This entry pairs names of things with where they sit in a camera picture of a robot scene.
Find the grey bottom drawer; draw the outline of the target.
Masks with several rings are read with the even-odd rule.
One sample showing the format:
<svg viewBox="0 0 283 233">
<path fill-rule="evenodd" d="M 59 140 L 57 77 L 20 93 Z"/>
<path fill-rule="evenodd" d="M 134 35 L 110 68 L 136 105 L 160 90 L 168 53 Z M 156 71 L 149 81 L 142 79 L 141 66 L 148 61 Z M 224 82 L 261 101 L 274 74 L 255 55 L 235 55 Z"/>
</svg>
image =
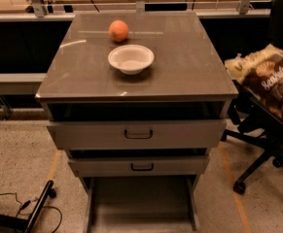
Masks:
<svg viewBox="0 0 283 233">
<path fill-rule="evenodd" d="M 77 177 L 182 176 L 203 174 L 208 156 L 74 158 Z"/>
</svg>

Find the brown chip bag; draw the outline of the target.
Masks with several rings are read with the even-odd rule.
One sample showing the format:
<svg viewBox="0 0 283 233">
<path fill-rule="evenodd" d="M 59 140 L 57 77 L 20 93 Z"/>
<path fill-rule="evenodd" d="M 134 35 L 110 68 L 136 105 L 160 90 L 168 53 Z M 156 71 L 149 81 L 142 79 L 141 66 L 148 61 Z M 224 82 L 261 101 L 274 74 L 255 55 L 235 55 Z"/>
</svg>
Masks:
<svg viewBox="0 0 283 233">
<path fill-rule="evenodd" d="M 231 76 L 283 121 L 283 50 L 272 44 L 225 61 Z"/>
</svg>

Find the black office chair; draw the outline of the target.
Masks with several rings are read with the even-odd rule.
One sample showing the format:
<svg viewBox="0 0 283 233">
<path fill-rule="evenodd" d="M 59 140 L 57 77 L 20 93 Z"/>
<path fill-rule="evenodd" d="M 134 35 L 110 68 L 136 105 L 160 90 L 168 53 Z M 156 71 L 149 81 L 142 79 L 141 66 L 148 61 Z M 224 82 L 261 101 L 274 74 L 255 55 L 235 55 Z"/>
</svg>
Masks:
<svg viewBox="0 0 283 233">
<path fill-rule="evenodd" d="M 283 0 L 274 0 L 270 11 L 269 44 L 283 50 Z M 277 168 L 283 168 L 283 121 L 273 114 L 249 89 L 234 78 L 238 96 L 232 100 L 229 116 L 237 126 L 235 131 L 225 130 L 228 136 L 259 147 L 264 152 L 235 181 L 233 191 L 245 192 L 245 180 L 264 162 L 271 160 Z"/>
</svg>

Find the grey metal drawer cabinet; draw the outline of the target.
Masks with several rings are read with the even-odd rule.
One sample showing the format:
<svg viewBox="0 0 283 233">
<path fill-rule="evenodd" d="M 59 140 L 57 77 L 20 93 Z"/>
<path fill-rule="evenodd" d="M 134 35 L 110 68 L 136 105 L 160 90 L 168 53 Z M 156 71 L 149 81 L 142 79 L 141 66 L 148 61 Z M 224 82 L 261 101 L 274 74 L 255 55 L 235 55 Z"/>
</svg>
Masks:
<svg viewBox="0 0 283 233">
<path fill-rule="evenodd" d="M 36 94 L 49 124 L 227 120 L 237 91 L 195 14 L 121 14 L 129 35 L 120 43 L 108 34 L 113 20 L 106 13 L 74 17 Z M 135 75 L 115 69 L 108 55 L 125 45 L 150 49 L 153 63 Z M 213 148 L 60 150 L 69 163 L 74 158 L 209 157 Z M 122 233 L 129 221 L 143 225 L 174 216 L 188 221 L 190 233 L 199 233 L 194 191 L 201 175 L 75 175 L 88 195 L 83 233 Z"/>
</svg>

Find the white paper bowl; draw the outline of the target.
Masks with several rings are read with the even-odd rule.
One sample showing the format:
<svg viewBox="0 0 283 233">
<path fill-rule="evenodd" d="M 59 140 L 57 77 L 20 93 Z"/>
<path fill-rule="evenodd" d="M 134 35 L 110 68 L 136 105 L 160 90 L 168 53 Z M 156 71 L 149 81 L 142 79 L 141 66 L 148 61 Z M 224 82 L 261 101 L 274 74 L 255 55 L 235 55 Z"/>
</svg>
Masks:
<svg viewBox="0 0 283 233">
<path fill-rule="evenodd" d="M 109 64 L 127 75 L 135 75 L 154 61 L 153 52 L 140 45 L 125 45 L 113 49 L 108 55 Z"/>
</svg>

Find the orange round fruit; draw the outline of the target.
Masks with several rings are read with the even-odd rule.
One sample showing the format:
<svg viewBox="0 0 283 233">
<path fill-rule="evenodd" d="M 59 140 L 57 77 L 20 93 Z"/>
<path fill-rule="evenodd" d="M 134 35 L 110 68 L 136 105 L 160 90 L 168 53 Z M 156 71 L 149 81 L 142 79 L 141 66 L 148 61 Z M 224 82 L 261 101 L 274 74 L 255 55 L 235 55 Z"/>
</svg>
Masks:
<svg viewBox="0 0 283 233">
<path fill-rule="evenodd" d="M 110 38 L 115 42 L 124 41 L 129 33 L 128 25 L 122 20 L 114 20 L 109 26 Z"/>
</svg>

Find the grey drawer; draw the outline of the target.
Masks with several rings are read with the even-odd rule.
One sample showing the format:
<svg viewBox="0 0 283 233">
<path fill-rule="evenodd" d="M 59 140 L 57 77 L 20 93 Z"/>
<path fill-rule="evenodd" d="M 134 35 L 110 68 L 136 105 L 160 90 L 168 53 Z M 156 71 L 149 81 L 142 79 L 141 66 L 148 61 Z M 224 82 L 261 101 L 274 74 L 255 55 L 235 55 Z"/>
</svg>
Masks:
<svg viewBox="0 0 283 233">
<path fill-rule="evenodd" d="M 63 150 L 195 149 L 216 147 L 226 121 L 52 122 L 47 128 Z"/>
<path fill-rule="evenodd" d="M 77 177 L 182 176 L 203 174 L 208 156 L 74 158 Z"/>
</svg>

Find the grey middle drawer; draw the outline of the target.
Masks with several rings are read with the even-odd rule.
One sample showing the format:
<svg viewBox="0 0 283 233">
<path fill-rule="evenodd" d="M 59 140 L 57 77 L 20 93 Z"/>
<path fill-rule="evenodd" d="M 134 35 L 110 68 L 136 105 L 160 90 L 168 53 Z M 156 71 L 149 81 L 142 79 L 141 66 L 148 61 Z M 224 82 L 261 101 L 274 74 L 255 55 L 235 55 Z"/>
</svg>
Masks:
<svg viewBox="0 0 283 233">
<path fill-rule="evenodd" d="M 226 121 L 52 122 L 47 128 L 63 150 L 195 149 L 216 147 Z"/>
</svg>

